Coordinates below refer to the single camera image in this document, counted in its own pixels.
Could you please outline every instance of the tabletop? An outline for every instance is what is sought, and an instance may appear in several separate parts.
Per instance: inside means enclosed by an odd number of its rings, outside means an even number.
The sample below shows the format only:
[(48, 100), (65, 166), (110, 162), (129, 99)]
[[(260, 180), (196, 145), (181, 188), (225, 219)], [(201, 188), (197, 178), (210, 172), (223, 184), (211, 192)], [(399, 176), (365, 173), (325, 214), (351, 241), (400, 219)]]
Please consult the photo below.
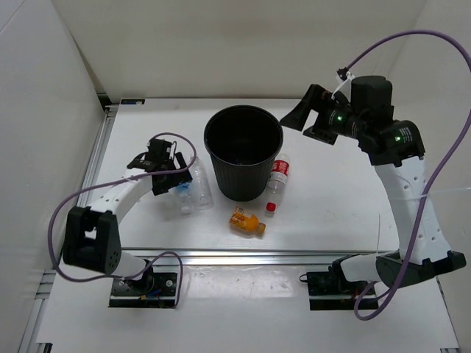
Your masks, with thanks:
[[(126, 165), (159, 132), (184, 135), (205, 164), (214, 207), (181, 215), (169, 194), (146, 194), (120, 224), (121, 245), (139, 249), (254, 249), (311, 251), (395, 250), (397, 230), (386, 192), (357, 141), (339, 137), (335, 146), (283, 127), (282, 153), (291, 158), (288, 184), (273, 218), (265, 215), (266, 195), (234, 202), (216, 184), (203, 131), (215, 113), (237, 104), (268, 110), (281, 119), (297, 101), (291, 99), (146, 99), (121, 104), (107, 143), (97, 182), (119, 179)], [(314, 123), (309, 116), (306, 127)], [(177, 149), (188, 160), (185, 141)], [(106, 190), (96, 190), (89, 200)], [(266, 224), (262, 238), (234, 232), (228, 221), (242, 206)]]

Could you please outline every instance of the wall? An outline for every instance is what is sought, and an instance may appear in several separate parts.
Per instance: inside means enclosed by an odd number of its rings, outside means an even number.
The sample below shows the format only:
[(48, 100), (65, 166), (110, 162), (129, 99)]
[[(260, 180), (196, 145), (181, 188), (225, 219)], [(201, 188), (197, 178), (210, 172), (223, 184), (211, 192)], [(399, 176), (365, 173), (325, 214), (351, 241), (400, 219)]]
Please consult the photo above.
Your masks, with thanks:
[(103, 112), (49, 0), (0, 3), (0, 68), (0, 352), (9, 353), (51, 266), (49, 217), (81, 185)]
[[(471, 51), (469, 0), (428, 0), (417, 28), (452, 35)], [(436, 167), (463, 127), (470, 111), (471, 78), (461, 55), (432, 37), (408, 39), (389, 76), (394, 85), (396, 117), (411, 119), (422, 133), (428, 174)], [(434, 190), (471, 186), (471, 137), (467, 136), (436, 181)], [(435, 196), (442, 229), (452, 248), (471, 263), (471, 193)], [(471, 265), (440, 276), (458, 341), (471, 352)]]
[[(425, 0), (54, 0), (113, 101), (301, 97), (372, 41), (411, 28)], [(386, 74), (393, 43), (360, 74)]]

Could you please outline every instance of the black bin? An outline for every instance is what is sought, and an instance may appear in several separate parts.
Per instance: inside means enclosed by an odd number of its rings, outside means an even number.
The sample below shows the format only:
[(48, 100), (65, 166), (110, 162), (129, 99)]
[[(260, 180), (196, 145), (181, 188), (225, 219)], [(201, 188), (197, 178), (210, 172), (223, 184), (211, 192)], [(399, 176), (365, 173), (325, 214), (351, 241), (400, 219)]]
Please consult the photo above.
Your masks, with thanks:
[(204, 139), (221, 192), (238, 202), (259, 197), (283, 145), (278, 120), (259, 107), (228, 107), (209, 120)]

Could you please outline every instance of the purple cable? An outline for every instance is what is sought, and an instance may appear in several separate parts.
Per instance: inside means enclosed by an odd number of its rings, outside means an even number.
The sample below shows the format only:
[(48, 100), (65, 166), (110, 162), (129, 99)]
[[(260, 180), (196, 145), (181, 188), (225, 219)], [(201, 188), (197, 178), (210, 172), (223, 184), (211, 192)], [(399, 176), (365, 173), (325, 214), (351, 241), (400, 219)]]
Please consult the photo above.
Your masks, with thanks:
[[(367, 50), (365, 50), (363, 53), (361, 53), (356, 59), (354, 59), (352, 61), (352, 63), (350, 63), (347, 66), (347, 69), (350, 70), (352, 68), (352, 66), (354, 66), (360, 59), (362, 59), (365, 55), (370, 53), (371, 50), (379, 47), (381, 44), (383, 44), (385, 42), (388, 42), (388, 41), (390, 41), (392, 39), (395, 39), (395, 38), (403, 37), (405, 35), (433, 35), (434, 37), (438, 37), (438, 38), (446, 40), (448, 43), (450, 43), (452, 46), (454, 46), (456, 49), (458, 49), (458, 51), (463, 56), (464, 60), (466, 60), (466, 64), (468, 65), (468, 68), (471, 71), (471, 57), (467, 53), (467, 51), (463, 48), (463, 46), (460, 43), (458, 43), (458, 41), (451, 38), (449, 35), (446, 35), (445, 33), (437, 32), (437, 31), (429, 30), (429, 29), (413, 29), (411, 31), (399, 32), (395, 35), (390, 35), (390, 36), (380, 40), (379, 42), (373, 44)], [(454, 144), (450, 147), (450, 150), (448, 150), (447, 154), (443, 157), (442, 161), (437, 165), (437, 167), (433, 171), (432, 176), (430, 177), (430, 179), (428, 180), (427, 184), (424, 187), (424, 191), (422, 192), (422, 195), (425, 195), (429, 192), (429, 190), (432, 187), (432, 184), (435, 182), (435, 179), (438, 177), (440, 171), (442, 171), (445, 164), (447, 164), (448, 160), (451, 158), (453, 153), (455, 153), (455, 150), (458, 148), (460, 143), (463, 141), (464, 136), (466, 136), (470, 126), (471, 126), (471, 110), (470, 110), (470, 113), (468, 114), (466, 122), (464, 123), (462, 131), (459, 133), (459, 135), (456, 138), (456, 141), (454, 142)], [(403, 259), (403, 264), (400, 267), (399, 274), (397, 274), (397, 277), (396, 277), (396, 280), (395, 280), (393, 286), (391, 286), (391, 288), (387, 292), (389, 294), (386, 297), (386, 299), (384, 299), (384, 302), (381, 304), (381, 306), (379, 306), (379, 308), (377, 310), (375, 310), (373, 313), (371, 313), (369, 315), (361, 316), (359, 311), (358, 311), (360, 301), (363, 299), (363, 297), (366, 295), (366, 293), (368, 293), (368, 291), (377, 282), (369, 283), (365, 287), (363, 292), (360, 293), (357, 300), (355, 301), (355, 307), (354, 307), (355, 316), (357, 318), (359, 318), (360, 320), (367, 321), (367, 320), (371, 320), (372, 318), (375, 318), (376, 316), (378, 316), (388, 306), (389, 302), (391, 302), (393, 296), (396, 294), (397, 289), (399, 289), (400, 284), (403, 281), (404, 276), (406, 274), (407, 266), (408, 266), (409, 261), (411, 259), (412, 249), (414, 248), (415, 240), (417, 238), (417, 233), (419, 231), (420, 220), (421, 220), (422, 214), (424, 212), (424, 207), (425, 207), (425, 201), (426, 200), (427, 200), (427, 196), (422, 197), (419, 201), (417, 216), (415, 218), (414, 227), (412, 228), (411, 239), (409, 241), (409, 245), (408, 245), (408, 248), (407, 248), (406, 255), (404, 256), (404, 259)]]
[[(120, 276), (113, 276), (113, 275), (107, 276), (105, 274), (102, 274), (102, 275), (95, 276), (95, 277), (80, 279), (80, 278), (73, 278), (73, 277), (70, 277), (69, 275), (65, 274), (60, 269), (59, 262), (57, 261), (55, 253), (54, 253), (54, 245), (52, 243), (52, 230), (53, 230), (53, 227), (54, 227), (54, 222), (56, 220), (57, 214), (62, 209), (62, 207), (64, 207), (64, 205), (67, 202), (69, 202), (73, 198), (77, 197), (81, 193), (86, 193), (88, 191), (92, 191), (92, 190), (95, 190), (95, 189), (106, 188), (108, 186), (115, 186), (115, 185), (124, 184), (125, 182), (129, 182), (129, 180), (139, 180), (139, 179), (142, 179), (144, 177), (151, 176), (151, 175), (177, 174), (177, 173), (181, 173), (183, 171), (187, 171), (193, 165), (194, 161), (196, 160), (196, 148), (195, 148), (195, 146), (191, 143), (191, 141), (189, 139), (183, 137), (182, 135), (174, 134), (173, 132), (162, 132), (160, 134), (157, 134), (153, 138), (151, 138), (151, 140), (153, 140), (155, 138), (158, 138), (160, 136), (163, 136), (163, 135), (170, 135), (170, 136), (175, 136), (177, 138), (181, 138), (182, 140), (186, 141), (190, 145), (191, 149), (193, 149), (193, 155), (194, 156), (190, 160), (190, 163), (186, 167), (181, 168), (181, 169), (176, 169), (176, 170), (173, 170), (173, 171), (153, 171), (152, 173), (142, 173), (142, 174), (138, 174), (138, 175), (135, 175), (135, 176), (131, 176), (128, 179), (119, 179), (119, 180), (116, 180), (114, 182), (106, 182), (104, 184), (98, 184), (98, 185), (90, 186), (88, 188), (78, 190), (75, 193), (72, 193), (71, 195), (67, 196), (56, 207), (56, 209), (52, 213), (51, 219), (49, 221), (49, 226), (48, 226), (48, 229), (47, 229), (47, 246), (48, 246), (48, 250), (49, 250), (49, 256), (50, 256), (51, 261), (52, 261), (52, 267), (62, 278), (67, 279), (70, 282), (75, 282), (75, 283), (91, 282), (91, 281), (94, 281), (96, 279), (101, 279), (101, 278), (122, 278)], [(182, 288), (183, 262), (182, 262), (182, 259), (180, 258), (180, 256), (178, 256), (178, 254), (176, 254), (175, 252), (163, 252), (162, 254), (154, 257), (154, 259), (150, 263), (148, 263), (145, 268), (140, 270), (137, 274), (134, 274), (134, 275), (129, 276), (129, 277), (125, 277), (125, 279), (133, 279), (133, 278), (136, 278), (137, 276), (142, 275), (145, 272), (145, 270), (147, 270), (148, 268), (150, 268), (153, 265), (153, 263), (155, 261), (159, 260), (161, 257), (164, 257), (166, 255), (175, 256), (177, 258), (178, 262), (180, 263), (180, 281), (178, 283), (177, 298), (175, 299), (175, 306), (177, 306), (178, 301), (180, 300), (180, 291), (181, 291), (181, 288)]]

